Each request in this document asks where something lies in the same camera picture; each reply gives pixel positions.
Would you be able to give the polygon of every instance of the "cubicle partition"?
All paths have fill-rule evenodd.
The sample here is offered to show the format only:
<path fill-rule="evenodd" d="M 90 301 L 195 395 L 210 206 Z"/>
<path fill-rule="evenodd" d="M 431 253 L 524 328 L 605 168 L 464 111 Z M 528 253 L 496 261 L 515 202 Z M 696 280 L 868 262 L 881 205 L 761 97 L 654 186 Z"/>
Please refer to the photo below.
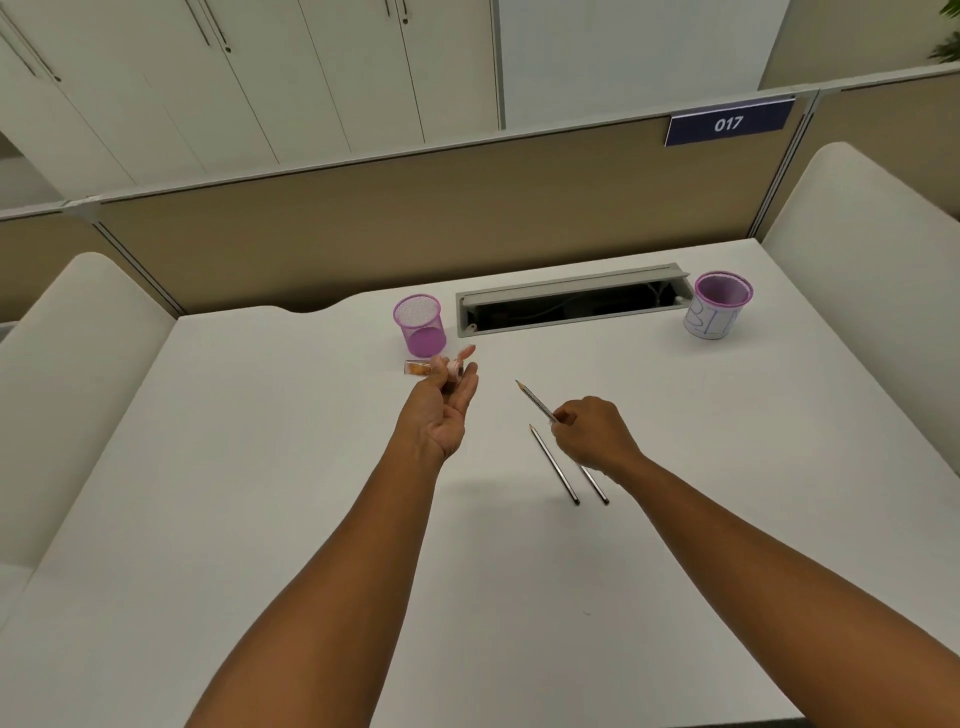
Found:
<path fill-rule="evenodd" d="M 668 116 L 103 205 L 187 311 L 311 310 L 406 283 L 744 237 L 780 132 L 665 148 Z"/>
<path fill-rule="evenodd" d="M 0 322 L 26 313 L 75 255 L 108 256 L 161 305 L 173 309 L 97 230 L 57 209 L 0 221 Z"/>
<path fill-rule="evenodd" d="M 664 109 L 71 204 L 85 220 L 0 220 L 0 321 L 89 250 L 175 313 L 305 311 L 387 286 L 762 237 L 813 154 L 838 140 L 960 214 L 960 63 L 740 101 L 783 95 L 797 103 L 768 133 L 665 147 L 686 109 Z"/>
<path fill-rule="evenodd" d="M 850 143 L 934 205 L 960 217 L 960 73 L 821 89 L 803 140 L 764 215 L 761 238 L 813 156 L 834 141 Z"/>

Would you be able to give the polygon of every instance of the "white paper cup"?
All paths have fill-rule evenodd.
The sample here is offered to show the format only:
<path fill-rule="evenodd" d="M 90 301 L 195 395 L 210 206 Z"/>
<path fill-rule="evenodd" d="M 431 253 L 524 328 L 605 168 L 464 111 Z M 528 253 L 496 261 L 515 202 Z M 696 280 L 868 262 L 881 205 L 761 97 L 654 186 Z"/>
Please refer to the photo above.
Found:
<path fill-rule="evenodd" d="M 736 273 L 704 273 L 693 284 L 693 301 L 686 310 L 684 326 L 701 339 L 722 339 L 753 297 L 754 287 Z"/>

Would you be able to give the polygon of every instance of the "right hand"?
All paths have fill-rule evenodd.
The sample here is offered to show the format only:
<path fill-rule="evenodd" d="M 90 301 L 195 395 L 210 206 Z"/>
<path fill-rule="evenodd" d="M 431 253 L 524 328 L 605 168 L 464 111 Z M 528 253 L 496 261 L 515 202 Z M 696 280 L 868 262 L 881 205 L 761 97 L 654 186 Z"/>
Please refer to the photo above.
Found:
<path fill-rule="evenodd" d="M 553 414 L 560 420 L 551 427 L 557 445 L 580 465 L 614 477 L 644 459 L 611 401 L 584 397 L 561 405 Z"/>

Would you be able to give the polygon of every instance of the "green plant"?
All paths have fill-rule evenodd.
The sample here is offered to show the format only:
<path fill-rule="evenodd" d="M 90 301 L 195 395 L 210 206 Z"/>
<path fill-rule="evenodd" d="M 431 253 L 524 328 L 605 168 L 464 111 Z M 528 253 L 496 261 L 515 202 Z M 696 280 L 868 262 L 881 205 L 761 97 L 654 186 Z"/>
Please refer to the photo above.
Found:
<path fill-rule="evenodd" d="M 948 0 L 940 11 L 940 15 L 960 17 L 960 0 Z M 954 31 L 950 36 L 947 36 L 944 42 L 933 49 L 930 57 L 940 63 L 960 61 L 960 31 Z"/>

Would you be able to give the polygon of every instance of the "number sign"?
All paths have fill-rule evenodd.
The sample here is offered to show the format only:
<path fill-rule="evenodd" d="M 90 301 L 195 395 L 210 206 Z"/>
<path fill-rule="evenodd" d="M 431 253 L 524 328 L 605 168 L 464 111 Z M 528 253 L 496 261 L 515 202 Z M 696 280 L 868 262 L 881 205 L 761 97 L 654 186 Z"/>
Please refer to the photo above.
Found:
<path fill-rule="evenodd" d="M 795 99 L 774 99 L 746 106 L 700 109 L 670 117 L 664 146 L 712 141 L 750 133 L 778 132 L 786 125 Z"/>

